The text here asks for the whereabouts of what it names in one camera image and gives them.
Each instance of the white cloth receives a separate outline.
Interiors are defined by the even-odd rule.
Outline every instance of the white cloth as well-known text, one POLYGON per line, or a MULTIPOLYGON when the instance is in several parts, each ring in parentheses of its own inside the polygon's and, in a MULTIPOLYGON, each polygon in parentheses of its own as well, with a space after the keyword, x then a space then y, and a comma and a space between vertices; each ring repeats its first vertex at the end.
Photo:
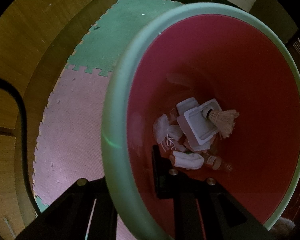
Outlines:
POLYGON ((174 151, 173 155, 176 159, 175 167, 185 168, 187 170, 197 170, 203 165, 204 158, 197 153, 186 154, 174 151))
POLYGON ((158 144, 160 144, 168 134, 169 120, 163 114, 153 124, 153 135, 158 144))
POLYGON ((178 125, 169 125, 168 135, 170 138, 173 138, 174 140, 178 141, 182 137, 183 131, 178 125))
POLYGON ((178 141, 176 140, 171 140, 173 143, 174 148, 172 147, 172 150, 176 150, 178 152, 185 152, 187 150, 186 147, 184 147, 183 145, 179 144, 178 141))

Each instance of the green foam mat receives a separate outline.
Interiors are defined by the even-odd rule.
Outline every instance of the green foam mat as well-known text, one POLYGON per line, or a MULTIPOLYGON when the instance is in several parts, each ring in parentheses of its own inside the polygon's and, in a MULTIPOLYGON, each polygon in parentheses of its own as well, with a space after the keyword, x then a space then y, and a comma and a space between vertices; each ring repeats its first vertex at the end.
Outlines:
POLYGON ((38 195, 35 195, 34 198, 35 198, 35 202, 37 203, 37 205, 38 205, 41 212, 43 212, 44 210, 46 210, 49 207, 48 204, 43 204, 42 203, 42 199, 38 195))
POLYGON ((69 57, 78 71, 86 67, 86 73, 100 69, 100 76, 108 76, 116 61, 131 39, 154 18, 182 5, 170 0, 119 0, 91 26, 69 57))

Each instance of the pink foam mat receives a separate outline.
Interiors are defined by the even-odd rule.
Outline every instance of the pink foam mat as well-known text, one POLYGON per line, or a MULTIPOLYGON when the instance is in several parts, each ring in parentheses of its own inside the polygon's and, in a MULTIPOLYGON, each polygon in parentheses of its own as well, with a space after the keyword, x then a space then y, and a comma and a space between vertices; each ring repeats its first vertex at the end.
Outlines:
MULTIPOLYGON (((44 110, 33 163, 33 190, 50 205, 77 179, 104 176, 101 115, 108 77, 64 69, 44 110)), ((118 218, 117 239, 135 239, 118 218)))

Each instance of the white plastic tray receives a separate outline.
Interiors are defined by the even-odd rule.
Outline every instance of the white plastic tray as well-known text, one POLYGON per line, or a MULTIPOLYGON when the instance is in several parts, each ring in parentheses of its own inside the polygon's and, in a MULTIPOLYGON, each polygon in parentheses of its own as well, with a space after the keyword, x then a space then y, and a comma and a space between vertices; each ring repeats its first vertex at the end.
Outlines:
POLYGON ((176 104, 179 115, 182 115, 185 111, 188 111, 194 107, 200 106, 195 98, 188 98, 182 102, 176 104))
POLYGON ((221 110, 217 100, 211 99, 204 104, 185 111, 177 118, 180 128, 188 138, 191 147, 197 147, 209 141, 216 133, 218 128, 202 115, 206 108, 221 110))

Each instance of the trash can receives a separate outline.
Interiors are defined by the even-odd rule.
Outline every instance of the trash can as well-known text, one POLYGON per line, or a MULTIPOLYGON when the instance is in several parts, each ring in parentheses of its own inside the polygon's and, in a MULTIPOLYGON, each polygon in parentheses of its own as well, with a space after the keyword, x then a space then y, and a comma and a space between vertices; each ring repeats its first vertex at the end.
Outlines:
POLYGON ((102 158, 123 222, 140 239, 174 237, 173 201, 154 192, 154 121, 182 100, 216 98, 240 117, 220 156, 230 174, 208 170, 266 228, 287 206, 300 176, 300 75, 279 38, 252 15, 195 3, 159 16, 131 41, 103 108, 102 158))

